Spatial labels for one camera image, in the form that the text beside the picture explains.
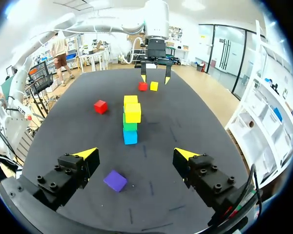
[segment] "bolt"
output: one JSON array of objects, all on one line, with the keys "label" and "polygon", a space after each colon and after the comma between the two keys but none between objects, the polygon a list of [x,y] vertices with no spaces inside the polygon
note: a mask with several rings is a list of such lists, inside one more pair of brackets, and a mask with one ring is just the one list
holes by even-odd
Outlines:
[{"label": "bolt", "polygon": [[227,181],[229,184],[233,184],[234,183],[234,177],[233,176],[230,176],[228,178],[228,181]]},{"label": "bolt", "polygon": [[201,176],[205,176],[206,175],[206,169],[201,169],[200,170],[200,174],[201,174]]},{"label": "bolt", "polygon": [[71,175],[71,174],[72,174],[72,170],[71,170],[71,169],[66,169],[66,170],[65,170],[65,174],[67,174],[67,175]]},{"label": "bolt", "polygon": [[52,183],[50,184],[50,189],[52,189],[52,190],[56,190],[57,187],[58,187],[58,185],[57,185],[56,183],[54,183],[54,182],[52,182]]},{"label": "bolt", "polygon": [[217,193],[220,192],[221,188],[222,188],[221,184],[215,184],[214,185],[214,191],[217,192]]},{"label": "bolt", "polygon": [[55,165],[55,166],[54,166],[54,170],[56,170],[56,171],[60,171],[60,170],[61,170],[61,167],[60,167],[59,165]]},{"label": "bolt", "polygon": [[212,170],[213,172],[216,172],[216,171],[217,171],[217,169],[218,169],[218,167],[217,167],[217,166],[215,166],[215,165],[213,165],[213,166],[211,167],[211,170]]},{"label": "bolt", "polygon": [[37,181],[41,184],[45,183],[45,180],[44,180],[43,176],[41,176],[41,175],[37,176]]}]

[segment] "cube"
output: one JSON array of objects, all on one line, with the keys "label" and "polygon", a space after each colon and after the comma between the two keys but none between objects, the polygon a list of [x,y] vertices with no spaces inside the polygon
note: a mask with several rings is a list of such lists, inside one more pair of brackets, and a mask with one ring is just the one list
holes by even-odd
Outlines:
[{"label": "cube", "polygon": [[126,123],[126,116],[125,113],[123,113],[123,130],[124,131],[137,131],[138,130],[138,124],[137,123]]},{"label": "cube", "polygon": [[117,192],[120,192],[123,189],[123,187],[127,184],[127,179],[115,170],[112,170],[103,181],[110,188]]},{"label": "cube", "polygon": [[123,130],[124,134],[124,143],[125,145],[132,145],[138,143],[138,134],[137,131],[125,131]]},{"label": "cube", "polygon": [[126,107],[127,103],[138,103],[138,96],[137,95],[124,96],[124,106],[125,107]]},{"label": "cube", "polygon": [[104,114],[107,111],[107,103],[105,101],[99,100],[94,104],[94,109],[99,114]]},{"label": "cube", "polygon": [[150,90],[157,91],[158,88],[158,82],[152,81],[150,85]]},{"label": "cube", "polygon": [[127,103],[125,106],[126,123],[141,123],[140,103]]},{"label": "cube", "polygon": [[147,83],[139,82],[138,89],[139,89],[140,91],[146,91],[146,90],[147,90]]}]

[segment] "black table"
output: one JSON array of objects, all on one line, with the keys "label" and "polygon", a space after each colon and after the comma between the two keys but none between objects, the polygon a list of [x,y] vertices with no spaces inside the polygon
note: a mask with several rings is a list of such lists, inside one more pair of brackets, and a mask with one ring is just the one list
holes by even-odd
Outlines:
[{"label": "black table", "polygon": [[[165,70],[148,69],[148,83],[159,81],[158,92],[139,92],[139,69],[82,74],[37,132],[23,175],[36,184],[64,153],[98,147],[100,166],[59,213],[106,230],[192,234],[206,228],[214,211],[182,182],[172,165],[174,148],[210,154],[220,170],[236,178],[236,186],[246,182],[246,168],[200,97],[174,72],[167,85],[164,78]],[[124,95],[138,95],[142,107],[136,145],[124,145]],[[104,115],[93,108],[99,99],[108,103]],[[128,179],[120,193],[103,182],[113,169]]]}]

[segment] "yellow cube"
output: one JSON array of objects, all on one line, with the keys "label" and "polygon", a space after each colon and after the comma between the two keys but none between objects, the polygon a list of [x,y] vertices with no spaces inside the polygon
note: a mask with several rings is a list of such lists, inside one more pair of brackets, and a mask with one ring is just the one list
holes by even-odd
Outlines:
[{"label": "yellow cube", "polygon": [[127,103],[125,106],[126,123],[141,123],[140,103]]},{"label": "yellow cube", "polygon": [[150,85],[150,90],[157,91],[158,88],[158,82],[152,81]]},{"label": "yellow cube", "polygon": [[138,96],[137,95],[124,96],[124,107],[126,107],[127,103],[138,103]]}]

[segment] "glass door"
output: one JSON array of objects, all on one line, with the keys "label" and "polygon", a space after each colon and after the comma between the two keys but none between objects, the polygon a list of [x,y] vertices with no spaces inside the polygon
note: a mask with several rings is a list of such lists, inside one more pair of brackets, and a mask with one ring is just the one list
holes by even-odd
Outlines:
[{"label": "glass door", "polygon": [[208,68],[209,57],[212,48],[213,39],[213,25],[199,25],[199,39],[197,43],[196,51],[200,51],[195,57],[195,61],[198,64],[205,64],[205,71]]},{"label": "glass door", "polygon": [[245,30],[215,26],[209,74],[230,92],[240,70],[245,36]]},{"label": "glass door", "polygon": [[242,69],[241,69],[241,73],[238,78],[236,87],[233,91],[233,94],[239,99],[242,98],[244,91],[246,89],[246,86],[250,80],[253,64],[255,61],[255,53],[256,53],[255,51],[256,51],[256,34],[247,32],[246,48],[245,48]]}]

